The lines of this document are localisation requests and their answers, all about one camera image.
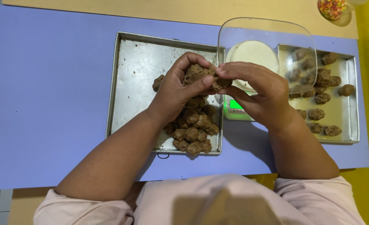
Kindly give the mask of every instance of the forearm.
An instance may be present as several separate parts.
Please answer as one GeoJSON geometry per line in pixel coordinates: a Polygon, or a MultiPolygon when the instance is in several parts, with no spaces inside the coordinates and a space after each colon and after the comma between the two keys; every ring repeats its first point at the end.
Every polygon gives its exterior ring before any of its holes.
{"type": "Polygon", "coordinates": [[[288,179],[330,179],[339,176],[337,164],[323,149],[296,110],[284,130],[269,132],[278,173],[288,179]]]}
{"type": "Polygon", "coordinates": [[[163,125],[143,111],[94,148],[56,187],[68,197],[122,200],[144,166],[163,125]]]}

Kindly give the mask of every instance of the green backlit display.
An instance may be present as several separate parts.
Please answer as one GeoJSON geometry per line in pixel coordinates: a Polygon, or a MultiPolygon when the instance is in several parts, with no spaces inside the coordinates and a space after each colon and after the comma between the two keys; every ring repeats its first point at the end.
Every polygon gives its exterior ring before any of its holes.
{"type": "Polygon", "coordinates": [[[243,107],[241,107],[237,101],[235,100],[230,100],[230,106],[231,109],[243,109],[243,107]]]}

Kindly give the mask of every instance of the pink shirt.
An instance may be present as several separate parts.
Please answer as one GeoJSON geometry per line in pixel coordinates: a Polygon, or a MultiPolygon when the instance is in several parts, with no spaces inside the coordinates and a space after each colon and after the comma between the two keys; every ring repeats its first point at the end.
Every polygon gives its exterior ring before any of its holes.
{"type": "Polygon", "coordinates": [[[235,174],[149,181],[135,212],[124,201],[72,199],[50,190],[34,225],[365,224],[341,176],[276,179],[274,192],[235,174]]]}

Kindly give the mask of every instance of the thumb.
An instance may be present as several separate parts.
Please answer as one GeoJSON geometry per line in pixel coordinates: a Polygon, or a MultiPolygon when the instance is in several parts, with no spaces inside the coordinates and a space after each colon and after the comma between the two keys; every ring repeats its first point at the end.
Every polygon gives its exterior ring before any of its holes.
{"type": "Polygon", "coordinates": [[[214,82],[214,78],[212,76],[204,76],[201,79],[197,80],[194,84],[190,84],[183,89],[184,96],[186,98],[192,98],[197,96],[211,87],[214,82]]]}
{"type": "Polygon", "coordinates": [[[252,114],[253,108],[257,103],[255,100],[249,96],[245,91],[241,90],[236,86],[230,86],[226,89],[220,90],[218,92],[220,95],[229,95],[234,98],[234,100],[248,113],[252,114]]]}

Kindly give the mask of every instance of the hand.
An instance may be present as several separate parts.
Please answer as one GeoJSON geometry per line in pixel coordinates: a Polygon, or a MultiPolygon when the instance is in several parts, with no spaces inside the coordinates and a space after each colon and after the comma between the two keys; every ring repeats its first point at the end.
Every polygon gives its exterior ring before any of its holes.
{"type": "Polygon", "coordinates": [[[218,94],[229,95],[243,107],[248,115],[269,131],[286,128],[297,116],[288,103],[288,82],[271,70],[248,62],[229,62],[216,69],[219,77],[247,81],[257,95],[249,96],[243,90],[230,86],[218,94]]]}
{"type": "Polygon", "coordinates": [[[148,107],[148,113],[161,126],[175,120],[190,98],[203,93],[212,85],[212,76],[204,76],[194,84],[183,86],[185,72],[192,64],[199,64],[204,68],[210,66],[210,63],[201,55],[192,52],[184,53],[166,73],[157,94],[148,107]]]}

